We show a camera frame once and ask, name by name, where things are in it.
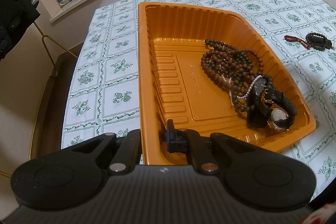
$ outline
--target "tray rim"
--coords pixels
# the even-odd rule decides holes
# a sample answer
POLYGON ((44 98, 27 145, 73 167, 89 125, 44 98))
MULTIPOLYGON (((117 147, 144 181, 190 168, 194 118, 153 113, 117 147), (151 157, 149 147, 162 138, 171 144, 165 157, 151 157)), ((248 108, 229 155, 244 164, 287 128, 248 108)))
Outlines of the tray rim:
MULTIPOLYGON (((152 95, 154 95, 154 91, 152 88, 152 81, 147 80, 148 76, 152 77, 150 62, 148 61, 149 60, 149 45, 148 45, 147 24, 140 25, 140 22, 147 22, 147 19, 146 19, 146 9, 147 8, 150 8, 150 6, 156 7, 158 5, 159 6, 170 6, 170 7, 187 7, 187 8, 194 8, 194 9, 200 9, 200 10, 226 12, 227 14, 231 14, 231 15, 234 15, 240 18, 242 21, 244 21, 245 24, 249 26, 251 25, 248 23, 248 21, 243 16, 235 12, 216 9, 216 8, 209 8, 209 7, 204 7, 204 6, 188 5, 188 4, 162 3, 162 2, 141 2, 138 5, 139 101, 140 101, 140 128, 142 131, 141 139, 142 139, 143 162, 144 164, 147 164, 147 165, 149 164, 150 165, 171 165, 171 163, 168 162, 164 158, 164 155, 162 154, 162 151, 161 151, 162 144, 160 143, 160 140, 159 140, 159 133, 154 134, 153 136, 150 137, 151 138, 150 143, 156 142, 157 145, 151 146, 148 142, 148 137, 146 137, 147 135, 146 131, 150 130, 153 124, 157 124, 157 119, 156 119, 156 112, 154 111, 154 109, 149 109, 147 107, 147 105, 149 105, 148 98, 147 100, 144 100, 144 97, 142 96, 142 89, 146 90, 147 93, 148 91, 150 91, 152 95), (144 75, 141 76, 141 71, 146 71, 147 77, 144 77, 144 75)), ((287 74, 289 75, 289 81, 291 82, 291 85, 294 87, 295 91, 298 93, 300 99, 303 102, 303 105, 305 106, 308 112, 308 117, 307 117, 308 124, 307 125, 296 130, 295 132, 292 132, 291 134, 282 136, 280 139, 277 139, 274 141, 268 141, 267 143, 260 146, 266 150, 270 150, 270 151, 278 153, 290 147, 291 145, 295 144, 296 142, 303 139, 310 133, 312 133, 316 129, 316 120, 314 119, 314 115, 311 112, 305 98, 303 97, 301 91, 299 90, 299 87, 296 85, 292 76, 290 75, 288 70, 285 68, 281 60, 273 52, 272 48, 266 43, 266 41, 259 35, 259 33, 255 31, 255 34, 262 41, 262 43, 266 46, 267 50, 273 53, 274 58, 287 72, 287 74), (302 135, 302 131, 304 130, 307 130, 307 133, 302 135), (283 142, 287 143, 285 147, 281 145, 281 143, 283 142)))

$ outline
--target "orange plastic tray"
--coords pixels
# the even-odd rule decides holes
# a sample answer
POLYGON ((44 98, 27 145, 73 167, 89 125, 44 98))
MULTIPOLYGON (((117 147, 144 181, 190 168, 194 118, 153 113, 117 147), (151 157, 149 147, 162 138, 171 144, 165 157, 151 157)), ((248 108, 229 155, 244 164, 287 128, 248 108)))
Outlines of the orange plastic tray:
POLYGON ((193 5, 139 4, 139 94, 142 151, 145 164, 186 164, 185 155, 168 153, 160 134, 168 119, 175 128, 190 128, 201 136, 221 132, 265 149, 280 152, 311 133, 315 119, 279 58, 240 15, 193 5), (255 50, 264 74, 295 105, 297 116, 289 131, 274 133, 246 125, 227 92, 204 73, 201 57, 205 39, 255 50))

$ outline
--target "floral tablecloth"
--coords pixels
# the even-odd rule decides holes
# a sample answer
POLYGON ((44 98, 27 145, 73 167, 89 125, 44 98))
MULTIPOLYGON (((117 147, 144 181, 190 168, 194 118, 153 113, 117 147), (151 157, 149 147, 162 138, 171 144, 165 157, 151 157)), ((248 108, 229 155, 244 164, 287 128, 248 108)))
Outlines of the floral tablecloth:
POLYGON ((92 18, 68 95, 62 148, 105 132, 140 127, 138 4, 185 3, 243 15, 292 75, 316 118, 316 130, 284 155, 304 162, 317 178, 314 197, 336 177, 336 52, 306 50, 284 35, 308 32, 336 39, 336 11, 322 0, 122 0, 92 18))

